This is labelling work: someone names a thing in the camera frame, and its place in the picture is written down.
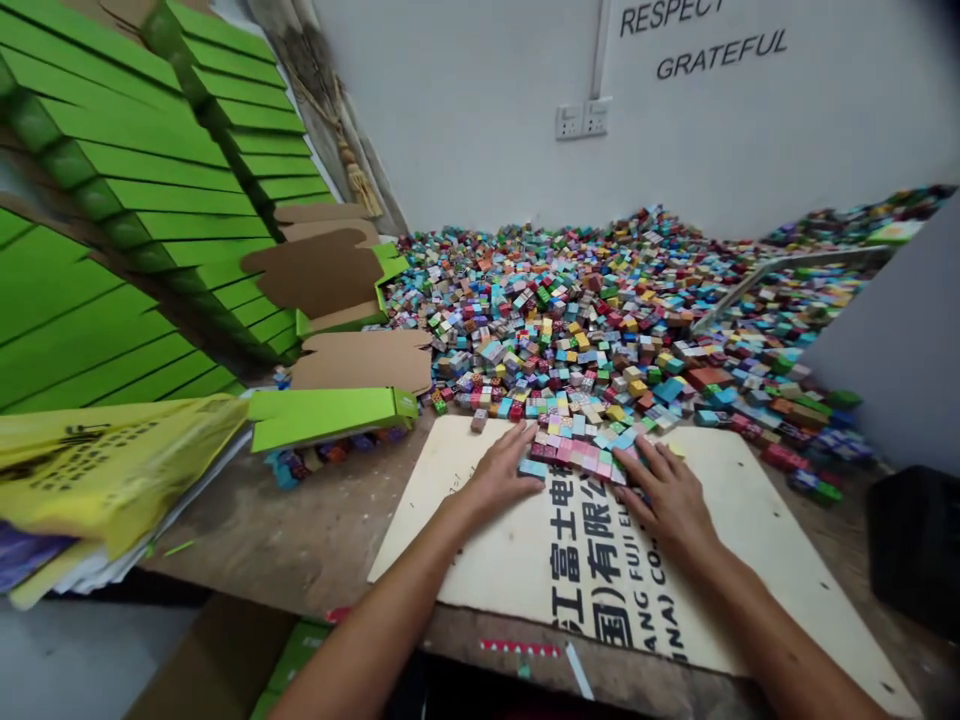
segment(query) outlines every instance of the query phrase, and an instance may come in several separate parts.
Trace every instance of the table surface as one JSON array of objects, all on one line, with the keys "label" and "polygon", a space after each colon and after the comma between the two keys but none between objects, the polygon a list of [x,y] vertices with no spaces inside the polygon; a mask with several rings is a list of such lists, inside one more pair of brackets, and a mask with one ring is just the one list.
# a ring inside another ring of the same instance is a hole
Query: table surface
[{"label": "table surface", "polygon": [[[164,534],[143,566],[219,592],[323,618],[354,605],[390,525],[434,415],[395,446],[353,453],[326,465],[292,492],[277,489],[259,456],[241,451]],[[960,710],[955,648],[882,606],[871,594],[863,513],[866,482],[823,509],[789,490],[764,466],[814,547],[929,718]],[[182,543],[189,548],[163,557]],[[771,714],[758,687],[659,656],[601,645],[553,628],[467,608],[438,605],[422,647],[516,675],[514,655],[481,650],[480,639],[552,643],[573,639],[597,700],[657,717],[747,718]],[[578,693],[566,657],[529,658],[531,679]]]}]

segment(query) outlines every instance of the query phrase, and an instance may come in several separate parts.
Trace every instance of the floor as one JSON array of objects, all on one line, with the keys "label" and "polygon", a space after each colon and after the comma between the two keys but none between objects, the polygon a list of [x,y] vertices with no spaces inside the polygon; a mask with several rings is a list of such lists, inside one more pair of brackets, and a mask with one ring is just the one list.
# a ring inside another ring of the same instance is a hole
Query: floor
[{"label": "floor", "polygon": [[119,720],[196,613],[58,600],[20,613],[0,599],[4,720]]}]

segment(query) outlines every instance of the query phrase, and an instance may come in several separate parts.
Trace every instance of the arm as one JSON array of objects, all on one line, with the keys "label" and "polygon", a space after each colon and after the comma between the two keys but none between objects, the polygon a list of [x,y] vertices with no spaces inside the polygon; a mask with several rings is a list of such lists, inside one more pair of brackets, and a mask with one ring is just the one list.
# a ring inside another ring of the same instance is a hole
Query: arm
[{"label": "arm", "polygon": [[437,512],[297,673],[271,720],[368,718],[383,710],[433,613],[459,549],[488,522],[543,483],[517,477],[537,426],[520,423],[494,443],[462,490]]},{"label": "arm", "polygon": [[738,641],[753,677],[779,717],[886,718],[873,699],[780,606],[743,561],[720,542],[703,501],[703,486],[669,448],[637,438],[650,464],[615,450],[635,493],[614,493],[652,534]]}]

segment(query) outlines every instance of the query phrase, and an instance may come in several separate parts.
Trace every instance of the hand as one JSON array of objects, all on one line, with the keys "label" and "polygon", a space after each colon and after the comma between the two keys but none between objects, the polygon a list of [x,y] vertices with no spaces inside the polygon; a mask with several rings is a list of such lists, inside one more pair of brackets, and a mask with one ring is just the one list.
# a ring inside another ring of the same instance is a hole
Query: hand
[{"label": "hand", "polygon": [[536,495],[544,484],[534,477],[518,477],[517,466],[537,424],[517,423],[505,432],[477,465],[473,477],[454,498],[463,503],[474,530],[499,517],[521,500]]},{"label": "hand", "polygon": [[619,448],[613,454],[633,484],[643,490],[649,505],[629,488],[614,486],[614,494],[676,561],[689,566],[712,557],[723,545],[703,501],[700,480],[663,443],[654,446],[638,437],[636,445],[649,468]]}]

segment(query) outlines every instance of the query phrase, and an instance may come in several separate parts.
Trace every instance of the power outlet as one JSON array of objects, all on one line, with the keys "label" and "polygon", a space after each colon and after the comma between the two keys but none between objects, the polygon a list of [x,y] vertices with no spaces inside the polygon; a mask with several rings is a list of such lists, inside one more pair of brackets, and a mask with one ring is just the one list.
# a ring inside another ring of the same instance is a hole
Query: power outlet
[{"label": "power outlet", "polygon": [[583,135],[606,135],[612,97],[588,100],[583,105]]},{"label": "power outlet", "polygon": [[557,140],[576,140],[583,137],[583,105],[557,107]]}]

